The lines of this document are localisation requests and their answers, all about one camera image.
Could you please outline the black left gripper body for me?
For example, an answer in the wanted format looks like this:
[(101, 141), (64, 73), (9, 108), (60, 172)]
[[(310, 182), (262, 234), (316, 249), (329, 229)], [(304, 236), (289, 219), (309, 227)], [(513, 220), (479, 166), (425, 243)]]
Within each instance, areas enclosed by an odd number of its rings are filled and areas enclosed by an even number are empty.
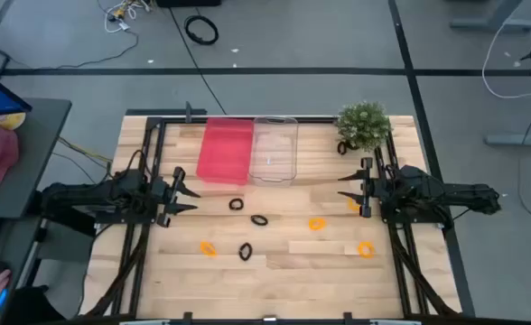
[(151, 193), (154, 197), (154, 202), (158, 205), (163, 205), (163, 211), (158, 214), (156, 224), (158, 226), (167, 228), (171, 222), (170, 205), (177, 202), (176, 183), (183, 181), (185, 171), (182, 167), (176, 167), (173, 170), (173, 182), (168, 184), (162, 176), (157, 176), (153, 179)]

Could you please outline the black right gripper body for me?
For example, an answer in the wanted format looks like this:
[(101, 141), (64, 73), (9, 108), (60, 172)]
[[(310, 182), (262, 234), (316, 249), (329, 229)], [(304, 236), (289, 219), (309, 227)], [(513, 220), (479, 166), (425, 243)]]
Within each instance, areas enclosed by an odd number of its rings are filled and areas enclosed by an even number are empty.
[(370, 169), (373, 166), (372, 158), (363, 158), (361, 160), (362, 184), (360, 188), (363, 191), (360, 202), (359, 214), (363, 218), (371, 217), (370, 199), (378, 199), (380, 204), (382, 218), (394, 218), (400, 213), (395, 198), (397, 177), (400, 175), (397, 165), (386, 164), (380, 165), (378, 170), (383, 172), (382, 176), (377, 178), (370, 177)]

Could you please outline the green artificial plant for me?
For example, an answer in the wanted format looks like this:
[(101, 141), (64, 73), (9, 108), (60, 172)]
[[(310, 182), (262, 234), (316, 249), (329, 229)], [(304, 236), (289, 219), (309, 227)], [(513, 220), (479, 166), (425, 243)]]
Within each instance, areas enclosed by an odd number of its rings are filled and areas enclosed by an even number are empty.
[(381, 146), (392, 131), (385, 108), (379, 102), (346, 105), (338, 114), (335, 126), (342, 142), (365, 151)]

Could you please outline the red translucent plastic bin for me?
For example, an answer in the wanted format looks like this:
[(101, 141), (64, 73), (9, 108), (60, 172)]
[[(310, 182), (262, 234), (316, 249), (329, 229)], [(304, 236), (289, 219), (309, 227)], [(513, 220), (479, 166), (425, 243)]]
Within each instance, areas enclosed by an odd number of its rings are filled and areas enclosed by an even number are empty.
[(250, 120), (210, 117), (202, 138), (196, 174), (206, 182), (246, 185), (253, 145)]

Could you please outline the clear plastic bin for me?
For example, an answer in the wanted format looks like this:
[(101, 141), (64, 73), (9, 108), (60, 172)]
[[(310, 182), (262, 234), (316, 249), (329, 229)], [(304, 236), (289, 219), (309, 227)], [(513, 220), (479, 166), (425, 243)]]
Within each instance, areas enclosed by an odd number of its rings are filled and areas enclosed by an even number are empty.
[(254, 119), (248, 175), (258, 186), (289, 186), (297, 175), (299, 124), (287, 116)]

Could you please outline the dark grey side desk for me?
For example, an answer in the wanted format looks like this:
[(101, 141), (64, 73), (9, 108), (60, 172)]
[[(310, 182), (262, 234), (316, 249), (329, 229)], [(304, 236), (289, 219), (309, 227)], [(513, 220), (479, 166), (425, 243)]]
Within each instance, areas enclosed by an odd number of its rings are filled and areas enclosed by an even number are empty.
[(29, 98), (31, 112), (15, 132), (19, 159), (0, 184), (0, 218), (17, 219), (27, 212), (71, 109), (67, 99)]

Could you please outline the grey desk foot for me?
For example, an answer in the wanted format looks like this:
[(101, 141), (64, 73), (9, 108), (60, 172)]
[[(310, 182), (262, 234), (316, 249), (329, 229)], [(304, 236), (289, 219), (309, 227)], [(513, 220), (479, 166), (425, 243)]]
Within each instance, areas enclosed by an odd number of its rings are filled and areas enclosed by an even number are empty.
[(531, 146), (531, 133), (527, 135), (486, 135), (484, 137), (484, 143), (495, 146)]
[(529, 33), (531, 20), (517, 19), (513, 15), (523, 0), (500, 0), (494, 12), (488, 16), (452, 19), (451, 28), (493, 33)]

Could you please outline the yellow round object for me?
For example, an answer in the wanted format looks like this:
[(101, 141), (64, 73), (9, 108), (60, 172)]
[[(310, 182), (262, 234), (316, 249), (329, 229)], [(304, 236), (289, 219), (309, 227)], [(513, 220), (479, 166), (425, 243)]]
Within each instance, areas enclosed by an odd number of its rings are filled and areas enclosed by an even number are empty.
[(15, 130), (23, 124), (25, 118), (25, 113), (0, 115), (0, 127), (7, 130)]

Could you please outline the black box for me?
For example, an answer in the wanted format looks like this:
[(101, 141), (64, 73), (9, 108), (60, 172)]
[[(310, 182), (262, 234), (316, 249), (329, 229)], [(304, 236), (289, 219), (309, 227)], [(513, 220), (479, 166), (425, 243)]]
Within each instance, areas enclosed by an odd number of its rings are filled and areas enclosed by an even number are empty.
[(219, 6), (222, 0), (155, 0), (158, 6), (164, 8), (173, 7), (204, 7)]

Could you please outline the black aluminium rig frame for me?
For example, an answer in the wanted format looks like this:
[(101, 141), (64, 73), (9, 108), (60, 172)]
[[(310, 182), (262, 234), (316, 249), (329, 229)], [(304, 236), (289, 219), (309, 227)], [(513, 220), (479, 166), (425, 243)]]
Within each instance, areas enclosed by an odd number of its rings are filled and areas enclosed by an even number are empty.
[[(182, 167), (186, 186), (197, 206), (172, 218), (169, 227), (151, 228), (140, 282), (128, 280), (121, 299), (127, 311), (137, 299), (138, 319), (180, 321), (193, 325), (271, 325), (294, 321), (339, 322), (399, 319), (403, 315), (395, 262), (387, 225), (378, 214), (361, 217), (348, 209), (339, 191), (359, 190), (355, 181), (340, 181), (360, 166), (363, 152), (337, 152), (333, 123), (299, 126), (297, 175), (286, 187), (237, 186), (202, 181), (196, 174), (204, 122), (169, 122), (164, 136), (160, 172), (170, 176)], [(234, 198), (242, 210), (230, 210)], [(257, 226), (262, 215), (267, 226)], [(309, 229), (311, 218), (326, 227)], [(200, 251), (211, 242), (217, 255)], [(360, 242), (375, 248), (373, 258), (358, 254)], [(244, 262), (239, 248), (249, 243)]]

